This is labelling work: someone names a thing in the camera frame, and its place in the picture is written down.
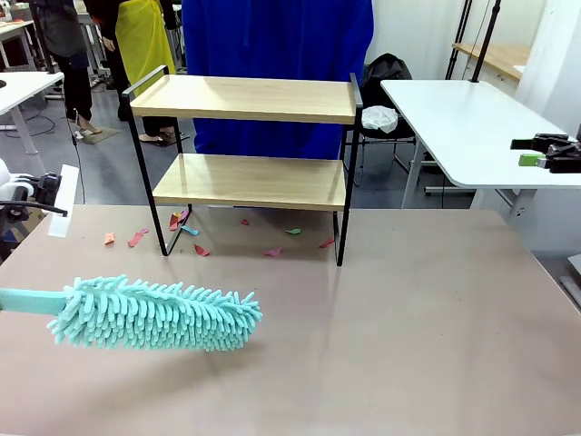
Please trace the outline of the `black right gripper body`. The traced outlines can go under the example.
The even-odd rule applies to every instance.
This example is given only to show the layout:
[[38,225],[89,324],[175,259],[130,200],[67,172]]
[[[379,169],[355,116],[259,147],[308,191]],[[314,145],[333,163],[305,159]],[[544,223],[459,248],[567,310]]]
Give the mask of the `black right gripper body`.
[[550,173],[581,173],[580,142],[550,145],[547,169]]

